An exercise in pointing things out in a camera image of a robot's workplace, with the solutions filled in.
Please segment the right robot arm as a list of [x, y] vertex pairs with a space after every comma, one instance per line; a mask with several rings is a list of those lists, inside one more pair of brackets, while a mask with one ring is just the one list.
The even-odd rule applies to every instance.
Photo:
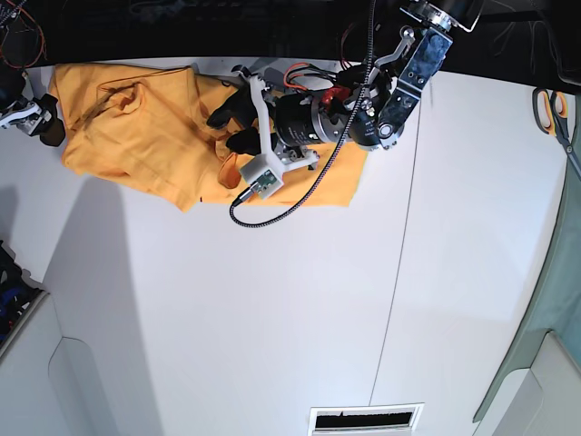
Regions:
[[58, 100], [37, 95], [28, 74], [46, 55], [42, 27], [25, 10], [24, 1], [1, 3], [1, 127], [14, 127], [41, 143], [58, 147], [65, 138]]

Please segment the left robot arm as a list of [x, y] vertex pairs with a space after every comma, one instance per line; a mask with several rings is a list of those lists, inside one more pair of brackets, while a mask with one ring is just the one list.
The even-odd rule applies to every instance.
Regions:
[[236, 121], [240, 133], [228, 142], [237, 154], [261, 153], [259, 108], [267, 112], [271, 149], [303, 156], [314, 144], [352, 141], [365, 150], [394, 145], [405, 122], [420, 102], [429, 79], [441, 68], [453, 44], [449, 31], [474, 29], [481, 1], [411, 1], [401, 12], [414, 20], [399, 27], [399, 42], [389, 54], [375, 54], [372, 43], [378, 28], [367, 32], [366, 54], [361, 64], [343, 62], [338, 72], [299, 62], [284, 73], [279, 89], [263, 87], [251, 99], [251, 83], [259, 76], [237, 65], [241, 85], [206, 121], [212, 129]]

